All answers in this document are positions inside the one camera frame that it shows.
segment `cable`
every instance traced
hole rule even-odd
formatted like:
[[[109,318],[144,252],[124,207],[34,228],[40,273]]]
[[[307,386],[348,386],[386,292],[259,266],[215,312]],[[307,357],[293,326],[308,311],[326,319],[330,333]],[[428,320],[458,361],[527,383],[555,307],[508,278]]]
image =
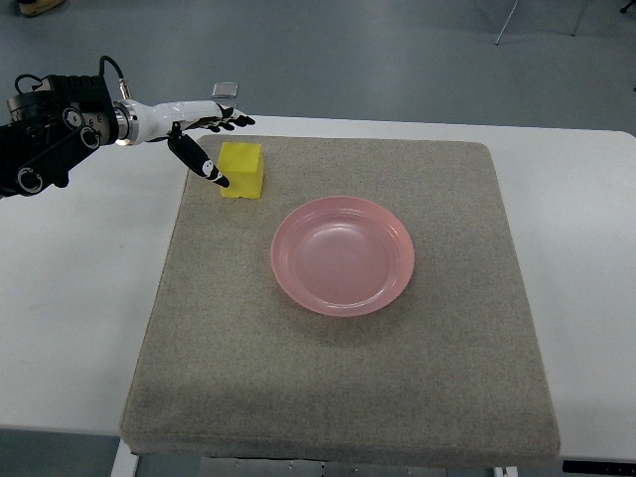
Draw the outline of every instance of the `cable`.
[[[42,79],[36,77],[35,75],[29,75],[28,73],[26,73],[25,75],[19,75],[14,82],[14,86],[16,87],[16,90],[18,91],[19,94],[22,94],[22,90],[20,89],[20,81],[23,80],[24,78],[30,78],[31,80],[35,80],[39,84],[42,84]]]
[[[115,62],[113,58],[107,55],[104,55],[103,57],[99,59],[99,75],[103,77],[103,66],[105,62],[109,62],[112,65],[112,67],[115,68],[115,70],[117,71],[117,74],[119,75],[119,79],[123,80],[123,72],[121,71],[121,68]]]

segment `white table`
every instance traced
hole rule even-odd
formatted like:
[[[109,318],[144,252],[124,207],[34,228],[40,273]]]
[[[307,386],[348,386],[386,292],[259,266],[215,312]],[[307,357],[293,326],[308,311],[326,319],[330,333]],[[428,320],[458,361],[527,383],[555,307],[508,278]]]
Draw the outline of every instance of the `white table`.
[[[561,455],[636,460],[634,137],[256,121],[238,134],[486,144],[535,319]],[[0,201],[0,427],[118,433],[185,176],[165,144],[108,146],[72,171],[66,190]]]

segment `yellow sponge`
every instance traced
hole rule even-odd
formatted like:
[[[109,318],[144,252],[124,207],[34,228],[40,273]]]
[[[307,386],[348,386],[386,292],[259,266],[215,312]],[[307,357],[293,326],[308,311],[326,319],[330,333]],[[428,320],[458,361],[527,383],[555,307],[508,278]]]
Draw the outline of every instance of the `yellow sponge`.
[[[229,187],[221,187],[223,197],[260,197],[263,171],[260,144],[224,142],[219,155],[219,170],[230,180]]]

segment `gray carpet pad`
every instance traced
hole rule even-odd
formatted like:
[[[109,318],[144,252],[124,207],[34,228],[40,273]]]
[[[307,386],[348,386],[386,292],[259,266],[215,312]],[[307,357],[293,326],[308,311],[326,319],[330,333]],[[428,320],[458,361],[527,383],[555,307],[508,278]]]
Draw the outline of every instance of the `gray carpet pad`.
[[[121,422],[133,452],[420,466],[531,465],[557,423],[488,149],[464,142],[205,136],[263,147],[259,200],[190,175]],[[357,318],[278,285],[273,235],[333,195],[390,210],[409,285]]]

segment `robotic arm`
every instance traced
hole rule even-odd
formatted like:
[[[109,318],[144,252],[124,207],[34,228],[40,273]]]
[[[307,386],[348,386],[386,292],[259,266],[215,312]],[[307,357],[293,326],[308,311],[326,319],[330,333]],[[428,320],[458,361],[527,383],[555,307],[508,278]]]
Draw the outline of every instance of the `robotic arm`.
[[[122,101],[113,103],[103,78],[104,62],[119,74]],[[39,82],[22,92],[19,82]],[[119,66],[100,59],[95,77],[32,75],[16,78],[18,95],[7,104],[12,122],[0,126],[0,199],[34,196],[54,184],[65,187],[69,172],[100,146],[135,145],[167,140],[175,155],[198,175],[222,187],[230,185],[199,145],[184,131],[214,132],[254,124],[237,109],[213,101],[169,102],[146,106],[130,98]]]

